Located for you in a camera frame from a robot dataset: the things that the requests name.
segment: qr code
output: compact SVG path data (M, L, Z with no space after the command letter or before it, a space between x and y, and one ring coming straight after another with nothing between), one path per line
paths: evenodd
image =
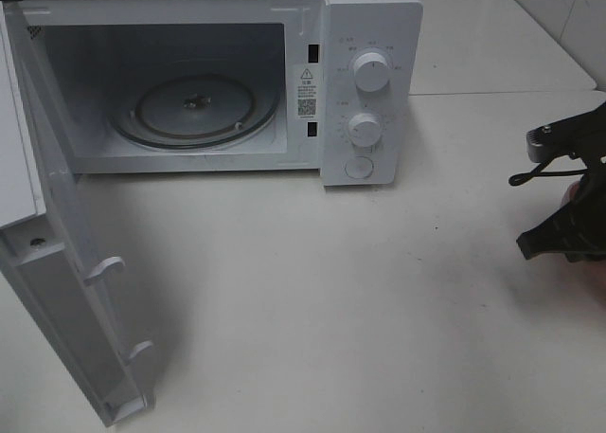
M299 115L300 116L315 116L315 99L300 99L299 100Z

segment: round button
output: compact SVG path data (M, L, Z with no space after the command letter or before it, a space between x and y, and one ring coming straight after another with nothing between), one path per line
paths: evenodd
M358 147L374 146L381 139L382 131L379 118L374 114L358 114L348 124L349 139Z
M374 169L372 160L365 156L356 156L345 164L345 174L352 179L366 179Z
M391 66L381 51L367 51L353 61L353 77L360 90L378 92L389 84Z

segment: white knob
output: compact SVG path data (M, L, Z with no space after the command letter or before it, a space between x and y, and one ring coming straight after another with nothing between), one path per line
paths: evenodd
M349 139L358 147L374 146L381 139L381 132L381 123L373 114L358 114L349 121Z
M389 84L391 66L381 51L367 51L353 61L353 78L360 90L378 92Z

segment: white countertop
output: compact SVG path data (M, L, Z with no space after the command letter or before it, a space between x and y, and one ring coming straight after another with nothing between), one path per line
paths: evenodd
M393 187L84 179L166 364L157 408L117 431L602 432L606 312L580 265L526 262L515 244L570 180L507 180L532 166L526 130L605 99L413 97ZM0 302L7 431L103 431L1 283Z

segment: door release button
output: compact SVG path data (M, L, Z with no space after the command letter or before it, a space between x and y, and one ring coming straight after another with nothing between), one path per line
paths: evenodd
M345 173L352 179L366 179L374 169L372 160L365 156L351 158L345 165Z

